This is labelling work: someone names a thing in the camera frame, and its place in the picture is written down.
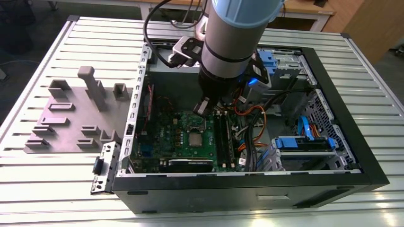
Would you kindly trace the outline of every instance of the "motherboard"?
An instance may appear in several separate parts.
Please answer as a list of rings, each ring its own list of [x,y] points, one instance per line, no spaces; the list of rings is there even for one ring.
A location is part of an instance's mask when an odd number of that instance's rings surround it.
[[[131,153],[136,173],[235,172],[235,117],[216,112],[202,118],[191,111],[162,111],[138,135]]]

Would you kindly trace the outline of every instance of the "black cable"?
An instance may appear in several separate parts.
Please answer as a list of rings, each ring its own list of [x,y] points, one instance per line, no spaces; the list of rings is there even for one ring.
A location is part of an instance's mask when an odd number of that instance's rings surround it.
[[[202,10],[200,17],[199,17],[198,21],[196,21],[196,22],[195,22],[192,25],[186,26],[186,27],[179,27],[179,26],[176,26],[176,25],[175,25],[175,23],[172,23],[172,21],[170,21],[171,25],[172,25],[174,27],[176,27],[178,29],[188,29],[188,28],[195,27],[195,26],[198,25],[198,23],[202,21],[202,18],[203,18],[204,12],[206,12],[206,10],[207,10],[207,5],[208,5],[208,2],[207,2],[207,1],[206,1],[206,4],[204,4],[204,7],[203,7],[203,10]]]
[[[283,18],[286,18],[286,3],[284,3]]]
[[[190,7],[188,7],[188,10],[187,10],[186,16],[184,16],[184,18],[183,18],[183,21],[179,23],[179,25],[182,25],[182,24],[186,22],[187,16],[188,16],[190,11],[191,11],[192,3],[194,3],[194,0],[191,0]]]
[[[175,66],[164,59],[164,57],[162,56],[162,54],[159,53],[158,49],[155,48],[155,46],[152,45],[151,41],[150,41],[150,37],[147,34],[147,25],[151,21],[151,17],[154,15],[154,13],[159,10],[159,8],[166,4],[171,2],[171,0],[164,0],[163,2],[160,2],[156,7],[152,9],[150,15],[147,15],[147,18],[144,20],[144,26],[143,26],[143,35],[144,35],[144,40],[147,42],[147,44],[150,45],[152,52],[155,53],[155,55],[158,56],[158,58],[160,59],[160,61],[170,67],[174,68]]]

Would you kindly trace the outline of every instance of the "blue connector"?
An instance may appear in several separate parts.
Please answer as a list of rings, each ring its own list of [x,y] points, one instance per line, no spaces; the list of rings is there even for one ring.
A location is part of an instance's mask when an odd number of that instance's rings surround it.
[[[263,60],[263,64],[268,70],[270,76],[272,76],[278,69],[278,60],[272,56],[272,52],[270,51],[259,51],[260,58]]]

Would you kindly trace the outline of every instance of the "expansion slot bracket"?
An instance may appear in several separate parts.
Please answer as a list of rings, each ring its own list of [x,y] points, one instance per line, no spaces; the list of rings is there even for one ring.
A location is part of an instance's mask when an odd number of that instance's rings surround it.
[[[116,142],[103,145],[102,154],[95,159],[94,174],[95,180],[91,194],[114,194],[112,184],[119,163],[120,145]]]

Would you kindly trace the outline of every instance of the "robotic arm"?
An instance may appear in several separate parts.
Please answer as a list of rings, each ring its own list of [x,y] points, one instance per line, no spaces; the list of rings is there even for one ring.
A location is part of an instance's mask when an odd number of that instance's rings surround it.
[[[284,0],[207,1],[211,6],[204,41],[183,37],[170,63],[171,67],[200,63],[203,97],[194,112],[203,117],[246,77],[268,83],[268,73],[255,52],[267,24],[284,3]]]

